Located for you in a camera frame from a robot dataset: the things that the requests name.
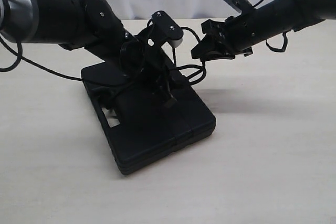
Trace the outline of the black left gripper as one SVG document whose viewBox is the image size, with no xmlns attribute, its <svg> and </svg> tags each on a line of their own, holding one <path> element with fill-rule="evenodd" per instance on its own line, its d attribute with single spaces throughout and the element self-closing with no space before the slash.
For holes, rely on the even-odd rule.
<svg viewBox="0 0 336 224">
<path fill-rule="evenodd" d="M 140 32 L 123 38 L 118 44 L 118 67 L 129 79 L 118 91 L 124 93 L 136 86 L 156 93 L 165 108 L 177 101 L 171 93 L 173 81 L 162 46 L 168 37 L 156 32 Z"/>
</svg>

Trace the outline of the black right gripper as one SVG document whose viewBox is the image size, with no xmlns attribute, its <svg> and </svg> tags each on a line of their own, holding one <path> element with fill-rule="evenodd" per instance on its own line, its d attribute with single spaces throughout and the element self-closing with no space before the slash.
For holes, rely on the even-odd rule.
<svg viewBox="0 0 336 224">
<path fill-rule="evenodd" d="M 201 23 L 204 38 L 191 50 L 193 59 L 233 60 L 236 55 L 253 54 L 249 15 L 230 16 L 223 22 L 208 19 Z"/>
</svg>

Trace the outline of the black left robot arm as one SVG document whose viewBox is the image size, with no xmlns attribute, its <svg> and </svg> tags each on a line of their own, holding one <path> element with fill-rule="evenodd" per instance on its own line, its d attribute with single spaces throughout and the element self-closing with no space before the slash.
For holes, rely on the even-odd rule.
<svg viewBox="0 0 336 224">
<path fill-rule="evenodd" d="M 1 0 L 1 34 L 19 44 L 57 44 L 65 50 L 83 48 L 157 93 L 166 106 L 176 102 L 177 87 L 162 50 L 175 47 L 183 31 L 164 11 L 133 35 L 106 0 Z"/>
</svg>

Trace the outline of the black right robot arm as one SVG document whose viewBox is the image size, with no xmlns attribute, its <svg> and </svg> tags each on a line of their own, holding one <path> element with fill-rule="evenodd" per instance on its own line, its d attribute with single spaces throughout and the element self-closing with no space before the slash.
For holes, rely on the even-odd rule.
<svg viewBox="0 0 336 224">
<path fill-rule="evenodd" d="M 284 52 L 287 33 L 300 31 L 335 19 L 335 0 L 273 0 L 257 8 L 248 0 L 224 0 L 239 12 L 223 22 L 208 19 L 201 24 L 204 38 L 191 50 L 193 59 L 212 61 L 253 54 L 252 47 L 281 34 L 283 46 L 269 49 Z"/>
</svg>

